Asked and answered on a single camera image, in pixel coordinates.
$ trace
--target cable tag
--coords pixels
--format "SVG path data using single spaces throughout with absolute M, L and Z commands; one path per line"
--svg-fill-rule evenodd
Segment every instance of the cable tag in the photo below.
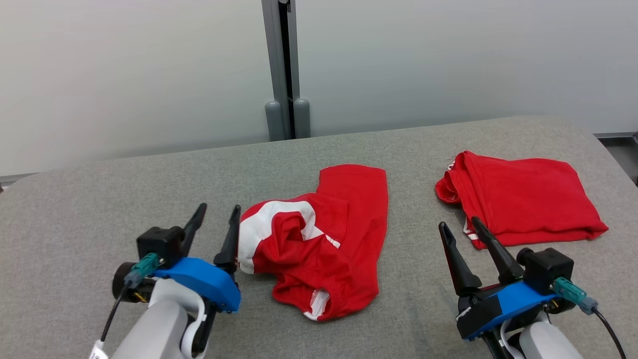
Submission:
M 108 359 L 108 355 L 102 350 L 103 346 L 103 341 L 96 340 L 95 344 L 93 344 L 93 350 L 91 351 L 89 359 Z

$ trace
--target teal connector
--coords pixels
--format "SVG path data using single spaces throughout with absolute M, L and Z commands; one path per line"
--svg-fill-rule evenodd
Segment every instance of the teal connector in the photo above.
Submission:
M 577 305 L 579 305 L 583 300 L 585 300 L 585 298 L 587 298 L 587 293 L 585 291 L 578 288 L 574 283 L 571 283 L 569 280 L 563 277 L 558 277 L 554 281 L 552 289 L 559 296 Z
M 130 282 L 129 288 L 139 286 L 144 277 L 153 274 L 160 267 L 160 261 L 157 254 L 148 253 L 131 268 L 131 271 L 124 277 L 124 283 Z

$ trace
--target white fabric panel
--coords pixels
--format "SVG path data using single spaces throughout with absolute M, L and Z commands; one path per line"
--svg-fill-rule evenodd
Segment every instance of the white fabric panel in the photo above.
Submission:
M 638 3 L 295 0 L 313 136 L 553 114 L 638 131 Z
M 0 176 L 268 141 L 261 4 L 4 0 Z

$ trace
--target red and white garment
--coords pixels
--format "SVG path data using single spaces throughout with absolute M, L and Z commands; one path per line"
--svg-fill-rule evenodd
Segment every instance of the red and white garment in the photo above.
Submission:
M 478 216 L 504 246 L 592 240 L 606 230 L 576 171 L 546 158 L 507 161 L 461 152 L 435 186 L 466 218 Z M 479 240 L 469 220 L 463 232 Z
M 357 312 L 379 293 L 376 262 L 387 214 L 383 169 L 328 167 L 316 193 L 261 202 L 242 215 L 239 268 L 275 274 L 275 300 L 312 320 Z

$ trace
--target floor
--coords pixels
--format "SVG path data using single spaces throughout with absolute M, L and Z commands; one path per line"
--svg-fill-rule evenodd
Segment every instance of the floor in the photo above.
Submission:
M 616 159 L 634 183 L 638 178 L 638 142 L 629 137 L 625 139 L 599 139 L 607 151 Z

